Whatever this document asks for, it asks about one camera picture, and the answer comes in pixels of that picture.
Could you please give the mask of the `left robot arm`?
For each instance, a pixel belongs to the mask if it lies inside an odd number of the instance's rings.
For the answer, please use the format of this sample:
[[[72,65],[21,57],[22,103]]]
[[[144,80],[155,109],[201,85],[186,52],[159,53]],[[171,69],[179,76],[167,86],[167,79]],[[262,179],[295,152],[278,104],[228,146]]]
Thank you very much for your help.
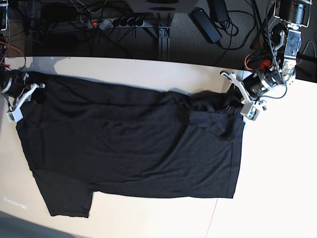
[[[260,108],[265,108],[270,90],[286,88],[296,77],[297,60],[302,56],[300,29],[309,26],[312,4],[311,0],[269,1],[266,18],[254,39],[258,45],[244,58],[244,68],[250,75],[241,78],[233,72],[220,73],[238,92],[243,116],[254,118]]]

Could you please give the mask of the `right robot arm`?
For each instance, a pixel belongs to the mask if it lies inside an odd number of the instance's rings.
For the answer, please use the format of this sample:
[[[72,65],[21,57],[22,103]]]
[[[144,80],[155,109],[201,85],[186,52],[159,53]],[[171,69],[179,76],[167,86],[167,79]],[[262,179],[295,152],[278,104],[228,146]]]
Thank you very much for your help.
[[[10,1],[2,0],[0,2],[0,94],[5,98],[8,106],[12,106],[9,98],[14,99],[14,103],[22,102],[22,97],[25,96],[27,100],[35,104],[42,104],[46,99],[45,85],[37,84],[35,79],[30,78],[28,72],[24,69],[26,67],[26,56],[23,52],[12,44],[11,23],[9,19]],[[9,64],[5,62],[5,58],[9,51],[16,51],[19,53],[24,64],[17,69],[12,69]]]

